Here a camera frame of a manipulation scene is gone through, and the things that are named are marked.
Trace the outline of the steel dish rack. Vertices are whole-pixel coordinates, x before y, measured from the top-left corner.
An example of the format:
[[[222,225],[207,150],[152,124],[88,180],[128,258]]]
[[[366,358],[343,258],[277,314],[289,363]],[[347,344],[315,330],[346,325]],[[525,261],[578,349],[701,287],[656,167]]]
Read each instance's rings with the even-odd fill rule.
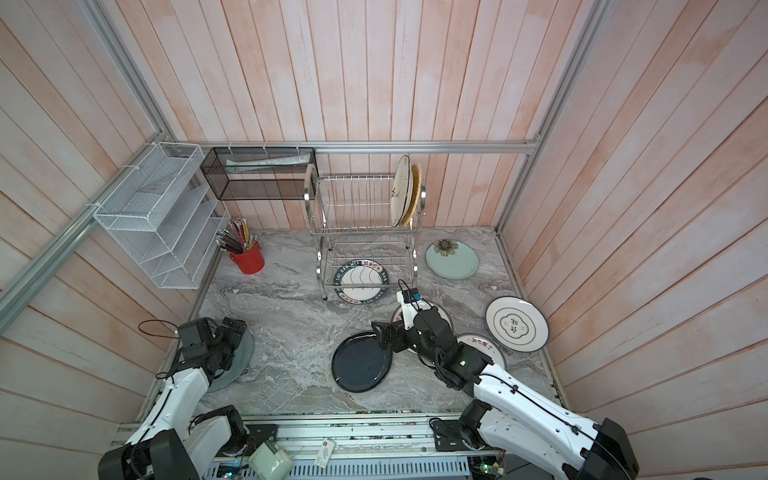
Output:
[[[374,260],[387,270],[387,295],[417,284],[418,244],[426,203],[423,179],[417,208],[405,226],[390,224],[393,173],[321,175],[315,166],[304,178],[304,205],[316,245],[315,274],[321,296],[336,296],[333,277],[355,259]]]

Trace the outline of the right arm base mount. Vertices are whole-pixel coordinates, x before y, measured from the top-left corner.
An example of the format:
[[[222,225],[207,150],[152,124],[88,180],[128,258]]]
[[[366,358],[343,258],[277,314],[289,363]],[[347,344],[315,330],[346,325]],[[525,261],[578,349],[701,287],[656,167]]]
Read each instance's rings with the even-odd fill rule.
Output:
[[[474,431],[460,420],[444,420],[433,417],[429,420],[429,426],[433,432],[437,451],[475,451],[483,448]]]

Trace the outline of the yellow woven round tray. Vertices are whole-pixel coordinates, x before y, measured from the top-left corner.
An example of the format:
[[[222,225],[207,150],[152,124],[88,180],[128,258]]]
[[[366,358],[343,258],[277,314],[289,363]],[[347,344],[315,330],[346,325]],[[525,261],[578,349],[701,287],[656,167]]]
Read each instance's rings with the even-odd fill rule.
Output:
[[[412,180],[413,180],[411,197],[409,200],[408,208],[400,220],[400,223],[399,223],[400,226],[405,226],[411,221],[417,208],[417,202],[418,202],[418,197],[419,197],[419,192],[421,187],[421,180],[422,180],[421,167],[418,164],[413,165],[411,167],[411,173],[412,173]]]

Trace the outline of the cream floral plate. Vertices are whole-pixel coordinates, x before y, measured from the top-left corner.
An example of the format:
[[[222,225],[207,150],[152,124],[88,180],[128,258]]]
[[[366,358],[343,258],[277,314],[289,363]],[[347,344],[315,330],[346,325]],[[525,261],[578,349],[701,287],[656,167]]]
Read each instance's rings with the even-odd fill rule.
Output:
[[[403,155],[395,170],[390,192],[390,224],[397,227],[402,222],[412,193],[412,164],[408,155]]]

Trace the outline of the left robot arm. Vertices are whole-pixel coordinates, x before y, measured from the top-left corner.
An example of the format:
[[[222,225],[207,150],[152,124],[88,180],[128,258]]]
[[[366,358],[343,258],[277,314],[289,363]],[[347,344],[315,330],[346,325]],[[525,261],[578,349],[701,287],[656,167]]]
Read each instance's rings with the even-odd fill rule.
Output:
[[[232,406],[197,414],[212,382],[232,368],[248,332],[242,320],[199,318],[181,325],[164,387],[137,431],[98,464],[100,479],[200,479],[219,455],[237,457],[251,435]]]

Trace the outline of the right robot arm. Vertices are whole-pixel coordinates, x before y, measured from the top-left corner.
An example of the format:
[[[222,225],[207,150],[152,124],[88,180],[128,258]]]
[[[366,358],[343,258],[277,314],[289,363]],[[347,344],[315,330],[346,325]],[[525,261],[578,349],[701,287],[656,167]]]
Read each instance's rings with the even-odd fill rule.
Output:
[[[514,454],[556,479],[635,479],[639,463],[624,428],[597,423],[548,400],[458,341],[437,309],[405,306],[399,322],[372,325],[380,346],[411,349],[447,387],[471,396],[459,419],[464,441]]]

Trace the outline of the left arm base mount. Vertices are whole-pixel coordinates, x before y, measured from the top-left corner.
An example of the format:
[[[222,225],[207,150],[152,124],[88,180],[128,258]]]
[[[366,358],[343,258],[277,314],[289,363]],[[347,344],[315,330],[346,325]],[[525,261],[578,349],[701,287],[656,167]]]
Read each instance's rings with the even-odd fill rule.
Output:
[[[246,423],[245,428],[248,436],[244,456],[253,454],[256,449],[265,441],[274,441],[277,437],[278,425],[272,423]]]

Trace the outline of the pale green glass plate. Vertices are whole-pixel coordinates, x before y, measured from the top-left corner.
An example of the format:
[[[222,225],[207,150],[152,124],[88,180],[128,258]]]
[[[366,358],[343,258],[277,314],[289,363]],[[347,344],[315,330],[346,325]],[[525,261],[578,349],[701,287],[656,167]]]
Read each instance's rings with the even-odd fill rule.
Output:
[[[246,330],[240,345],[234,352],[231,368],[223,372],[218,378],[215,378],[207,392],[216,392],[234,383],[248,369],[249,363],[254,352],[254,339],[249,330]]]

